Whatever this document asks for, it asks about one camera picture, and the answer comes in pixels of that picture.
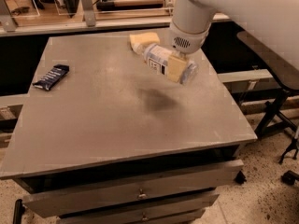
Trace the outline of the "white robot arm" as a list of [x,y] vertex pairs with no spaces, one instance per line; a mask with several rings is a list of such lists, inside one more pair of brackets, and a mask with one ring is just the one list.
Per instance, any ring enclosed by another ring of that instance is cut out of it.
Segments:
[[176,0],[171,43],[190,54],[199,50],[214,15],[241,26],[245,40],[262,56],[273,76],[294,87],[299,79],[299,0]]

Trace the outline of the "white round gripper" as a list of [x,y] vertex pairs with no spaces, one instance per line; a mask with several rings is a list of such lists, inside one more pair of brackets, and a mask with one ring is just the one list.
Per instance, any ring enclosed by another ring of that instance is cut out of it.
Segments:
[[[171,22],[169,27],[170,42],[174,49],[184,54],[192,54],[199,50],[208,35],[208,30],[199,34],[182,32]],[[170,55],[167,65],[167,78],[173,82],[179,82],[188,64],[186,57]]]

